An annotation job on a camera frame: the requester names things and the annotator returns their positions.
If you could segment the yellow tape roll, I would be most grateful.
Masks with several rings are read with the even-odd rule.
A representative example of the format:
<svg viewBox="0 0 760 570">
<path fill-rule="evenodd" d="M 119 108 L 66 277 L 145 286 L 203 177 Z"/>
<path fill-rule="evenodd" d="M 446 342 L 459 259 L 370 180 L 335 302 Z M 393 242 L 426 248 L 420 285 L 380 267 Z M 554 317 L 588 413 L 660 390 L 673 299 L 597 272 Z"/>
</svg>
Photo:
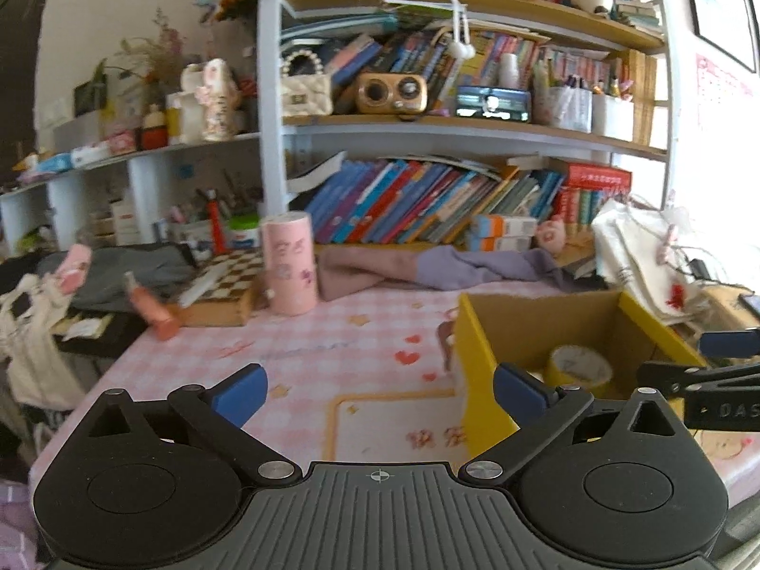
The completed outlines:
<svg viewBox="0 0 760 570">
<path fill-rule="evenodd" d="M 603 355 L 590 347 L 561 345 L 550 352 L 543 382 L 551 387 L 575 385 L 596 396 L 607 391 L 613 369 Z"/>
</svg>

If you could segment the orange pink pump bottle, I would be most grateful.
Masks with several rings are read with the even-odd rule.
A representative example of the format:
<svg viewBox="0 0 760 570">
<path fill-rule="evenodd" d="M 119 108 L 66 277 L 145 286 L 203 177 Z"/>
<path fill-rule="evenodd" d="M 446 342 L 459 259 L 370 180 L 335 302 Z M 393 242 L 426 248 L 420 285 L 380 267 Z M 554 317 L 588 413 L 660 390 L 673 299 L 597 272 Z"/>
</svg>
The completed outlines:
<svg viewBox="0 0 760 570">
<path fill-rule="evenodd" d="M 123 275 L 123 286 L 132 307 L 153 330 L 160 341 L 177 336 L 181 325 L 170 310 L 147 287 L 139 283 L 132 272 Z"/>
</svg>

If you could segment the wooden chess board box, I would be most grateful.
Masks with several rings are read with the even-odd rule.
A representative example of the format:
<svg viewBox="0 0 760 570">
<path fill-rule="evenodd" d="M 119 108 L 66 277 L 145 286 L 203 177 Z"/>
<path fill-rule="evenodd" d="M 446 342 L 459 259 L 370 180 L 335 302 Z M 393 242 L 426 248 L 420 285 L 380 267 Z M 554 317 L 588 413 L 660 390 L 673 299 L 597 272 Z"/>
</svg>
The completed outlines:
<svg viewBox="0 0 760 570">
<path fill-rule="evenodd" d="M 197 276 L 166 304 L 183 327 L 242 327 L 253 315 L 260 295 L 262 254 L 254 250 L 235 250 L 214 257 L 199 271 L 199 275 L 210 265 L 223 261 L 229 263 L 228 273 L 192 306 L 181 309 L 177 299 Z"/>
</svg>

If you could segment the pink checkered desk mat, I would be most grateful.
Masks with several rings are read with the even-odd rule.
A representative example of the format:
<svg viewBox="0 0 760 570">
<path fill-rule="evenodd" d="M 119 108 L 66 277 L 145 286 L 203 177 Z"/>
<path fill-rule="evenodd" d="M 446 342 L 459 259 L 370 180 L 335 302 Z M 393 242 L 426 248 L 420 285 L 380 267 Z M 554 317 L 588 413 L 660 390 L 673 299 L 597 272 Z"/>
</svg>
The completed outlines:
<svg viewBox="0 0 760 570">
<path fill-rule="evenodd" d="M 539 299 L 552 285 L 503 282 L 464 294 Z M 466 386 L 455 363 L 457 292 L 373 288 L 285 318 L 256 313 L 244 327 L 186 328 L 139 337 L 99 381 L 136 400 L 187 383 L 212 386 L 246 364 L 268 374 L 266 405 L 246 431 L 300 466 L 314 461 L 470 458 Z"/>
</svg>

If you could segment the white tube on chessboard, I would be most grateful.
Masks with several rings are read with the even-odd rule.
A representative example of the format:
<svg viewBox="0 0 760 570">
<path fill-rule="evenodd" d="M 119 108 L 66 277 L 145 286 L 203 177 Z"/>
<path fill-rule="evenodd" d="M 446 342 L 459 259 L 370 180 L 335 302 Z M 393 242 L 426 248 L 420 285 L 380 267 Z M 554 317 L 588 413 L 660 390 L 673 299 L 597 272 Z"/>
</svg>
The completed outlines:
<svg viewBox="0 0 760 570">
<path fill-rule="evenodd" d="M 228 273 L 229 263 L 217 263 L 210 265 L 184 290 L 177 299 L 181 309 L 192 306 L 201 296 L 212 290 L 217 283 Z"/>
</svg>

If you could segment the white canvas bag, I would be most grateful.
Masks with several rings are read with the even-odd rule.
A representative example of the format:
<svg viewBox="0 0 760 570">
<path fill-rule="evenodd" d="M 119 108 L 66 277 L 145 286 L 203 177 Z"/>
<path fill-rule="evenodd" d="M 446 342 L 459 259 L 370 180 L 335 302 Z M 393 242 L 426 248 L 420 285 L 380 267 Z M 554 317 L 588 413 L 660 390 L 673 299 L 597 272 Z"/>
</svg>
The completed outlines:
<svg viewBox="0 0 760 570">
<path fill-rule="evenodd" d="M 677 241 L 673 211 L 610 198 L 591 223 L 597 273 L 666 325 L 703 331 L 713 316 Z"/>
</svg>

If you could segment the grey cloth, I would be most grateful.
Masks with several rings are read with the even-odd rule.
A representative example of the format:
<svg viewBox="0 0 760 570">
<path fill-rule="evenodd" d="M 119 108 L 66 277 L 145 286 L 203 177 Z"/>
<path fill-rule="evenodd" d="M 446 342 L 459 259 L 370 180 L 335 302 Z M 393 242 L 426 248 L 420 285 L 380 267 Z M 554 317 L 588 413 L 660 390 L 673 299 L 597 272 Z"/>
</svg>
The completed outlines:
<svg viewBox="0 0 760 570">
<path fill-rule="evenodd" d="M 72 295 L 69 306 L 100 313 L 133 311 L 126 292 L 127 273 L 163 300 L 174 296 L 196 274 L 186 247 L 176 245 L 101 248 L 73 245 L 66 252 L 45 256 L 36 273 L 54 274 L 65 261 L 89 263 L 85 281 Z"/>
</svg>

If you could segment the orange white box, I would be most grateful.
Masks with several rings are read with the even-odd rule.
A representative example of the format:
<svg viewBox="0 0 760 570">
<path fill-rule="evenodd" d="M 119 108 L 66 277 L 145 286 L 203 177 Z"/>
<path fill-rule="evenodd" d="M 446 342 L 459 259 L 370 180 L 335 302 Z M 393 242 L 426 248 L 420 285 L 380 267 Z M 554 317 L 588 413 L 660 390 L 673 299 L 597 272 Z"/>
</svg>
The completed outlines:
<svg viewBox="0 0 760 570">
<path fill-rule="evenodd" d="M 478 237 L 473 233 L 467 233 L 465 243 L 466 249 L 472 252 L 524 252 L 530 250 L 532 238 L 521 236 Z"/>
<path fill-rule="evenodd" d="M 531 216 L 476 215 L 470 232 L 478 238 L 533 237 L 537 220 Z"/>
</svg>

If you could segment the pink pig plush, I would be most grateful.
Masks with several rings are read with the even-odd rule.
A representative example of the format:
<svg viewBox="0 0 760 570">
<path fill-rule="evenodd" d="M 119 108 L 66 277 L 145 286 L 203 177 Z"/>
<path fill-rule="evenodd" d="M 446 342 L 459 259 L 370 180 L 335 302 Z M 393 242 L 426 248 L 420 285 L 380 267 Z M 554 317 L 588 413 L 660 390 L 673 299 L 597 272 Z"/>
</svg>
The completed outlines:
<svg viewBox="0 0 760 570">
<path fill-rule="evenodd" d="M 566 225 L 560 216 L 552 216 L 536 228 L 534 233 L 536 246 L 542 248 L 552 256 L 557 256 L 563 251 L 567 241 Z"/>
</svg>

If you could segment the pink purple cloth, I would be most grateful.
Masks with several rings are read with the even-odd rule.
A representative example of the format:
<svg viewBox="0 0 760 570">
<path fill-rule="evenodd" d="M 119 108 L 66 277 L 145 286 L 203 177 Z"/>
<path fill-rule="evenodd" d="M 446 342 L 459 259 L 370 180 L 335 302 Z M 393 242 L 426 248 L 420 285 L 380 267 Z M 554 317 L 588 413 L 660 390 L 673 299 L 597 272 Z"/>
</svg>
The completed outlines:
<svg viewBox="0 0 760 570">
<path fill-rule="evenodd" d="M 324 301 L 356 294 L 375 285 L 405 285 L 434 291 L 462 291 L 496 282 L 539 282 L 563 292 L 589 288 L 559 268 L 539 248 L 524 252 L 467 252 L 452 246 L 426 250 L 327 247 L 318 254 L 317 283 Z"/>
</svg>

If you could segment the white pen holder box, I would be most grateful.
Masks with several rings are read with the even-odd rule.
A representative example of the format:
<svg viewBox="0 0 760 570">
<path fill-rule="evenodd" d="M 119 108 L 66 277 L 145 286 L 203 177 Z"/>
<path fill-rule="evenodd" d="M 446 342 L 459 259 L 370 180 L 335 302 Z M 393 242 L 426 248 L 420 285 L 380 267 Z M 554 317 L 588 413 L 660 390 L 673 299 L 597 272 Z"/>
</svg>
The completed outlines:
<svg viewBox="0 0 760 570">
<path fill-rule="evenodd" d="M 607 94 L 592 96 L 592 134 L 631 142 L 634 137 L 634 103 Z"/>
</svg>

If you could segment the white bookshelf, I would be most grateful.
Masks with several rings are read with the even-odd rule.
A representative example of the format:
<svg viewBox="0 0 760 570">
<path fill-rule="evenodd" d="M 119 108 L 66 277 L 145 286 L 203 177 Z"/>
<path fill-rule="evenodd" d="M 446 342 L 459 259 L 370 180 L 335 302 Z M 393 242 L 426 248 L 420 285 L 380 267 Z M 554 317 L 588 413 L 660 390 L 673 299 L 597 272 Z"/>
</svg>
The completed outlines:
<svg viewBox="0 0 760 570">
<path fill-rule="evenodd" d="M 633 27 L 593 16 L 566 5 L 545 0 L 461 0 L 476 21 L 504 22 L 507 25 L 537 29 L 539 34 L 568 38 L 571 43 L 612 50 L 634 49 L 653 56 L 663 53 L 666 44 L 649 38 Z M 277 56 L 278 39 L 284 21 L 304 21 L 329 16 L 358 16 L 370 10 L 369 4 L 353 0 L 259 0 L 260 27 L 256 39 L 262 56 Z M 253 133 L 239 134 L 228 142 L 176 144 L 150 151 L 120 154 L 71 170 L 55 178 L 29 184 L 1 195 L 1 225 L 11 256 L 18 242 L 31 229 L 48 221 L 57 245 L 64 249 L 76 241 L 78 229 L 89 220 L 90 198 L 86 188 L 86 171 L 126 162 L 129 188 L 135 203 L 136 223 L 141 242 L 153 242 L 152 224 L 156 223 L 177 197 L 179 176 L 171 175 L 169 156 L 218 156 L 219 171 L 223 158 L 244 167 L 254 167 L 254 175 L 264 190 L 264 215 L 288 210 L 295 193 L 288 193 L 286 154 L 294 158 L 298 169 L 306 169 L 317 154 L 313 138 L 326 152 L 348 151 L 354 158 L 373 158 L 386 154 L 445 154 L 463 158 L 494 158 L 496 154 L 539 151 L 549 156 L 612 163 L 614 154 L 661 162 L 670 170 L 670 151 L 646 144 L 626 142 L 592 133 L 516 123 L 461 118 L 424 116 L 400 120 L 389 114 L 341 114 L 340 116 L 284 117 L 279 109 L 278 78 L 260 81 L 257 126 Z"/>
</svg>

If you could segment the phone on shelf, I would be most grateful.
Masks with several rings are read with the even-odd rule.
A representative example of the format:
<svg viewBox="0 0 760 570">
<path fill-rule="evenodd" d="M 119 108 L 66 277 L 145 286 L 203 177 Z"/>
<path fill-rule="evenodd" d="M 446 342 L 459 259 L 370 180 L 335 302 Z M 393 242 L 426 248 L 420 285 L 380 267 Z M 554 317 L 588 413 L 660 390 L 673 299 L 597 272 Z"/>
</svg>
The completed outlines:
<svg viewBox="0 0 760 570">
<path fill-rule="evenodd" d="M 457 117 L 528 124 L 532 121 L 531 109 L 530 91 L 473 85 L 461 85 L 457 88 Z"/>
</svg>

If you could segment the white rabbit figurine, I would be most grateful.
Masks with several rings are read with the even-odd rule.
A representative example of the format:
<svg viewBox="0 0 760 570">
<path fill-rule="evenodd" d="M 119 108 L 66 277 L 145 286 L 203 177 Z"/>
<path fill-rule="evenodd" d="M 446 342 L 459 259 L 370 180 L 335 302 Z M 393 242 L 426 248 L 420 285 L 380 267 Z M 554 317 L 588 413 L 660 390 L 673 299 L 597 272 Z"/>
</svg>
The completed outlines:
<svg viewBox="0 0 760 570">
<path fill-rule="evenodd" d="M 209 60 L 202 74 L 196 98 L 203 107 L 203 139 L 207 142 L 230 140 L 237 133 L 235 112 L 241 102 L 241 91 L 224 59 Z"/>
</svg>

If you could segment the cream quilted pearl handbag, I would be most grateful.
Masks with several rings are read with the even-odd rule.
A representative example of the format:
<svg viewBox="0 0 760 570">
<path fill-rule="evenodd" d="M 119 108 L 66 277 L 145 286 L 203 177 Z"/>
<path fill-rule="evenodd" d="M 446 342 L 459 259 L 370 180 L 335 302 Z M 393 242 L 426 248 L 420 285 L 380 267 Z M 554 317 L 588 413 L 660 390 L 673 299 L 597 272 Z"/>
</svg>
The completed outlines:
<svg viewBox="0 0 760 570">
<path fill-rule="evenodd" d="M 291 69 L 298 60 L 305 59 L 313 69 L 311 74 L 293 75 Z M 285 117 L 318 117 L 333 113 L 333 83 L 317 54 L 299 49 L 288 54 L 282 62 L 279 95 Z"/>
</svg>

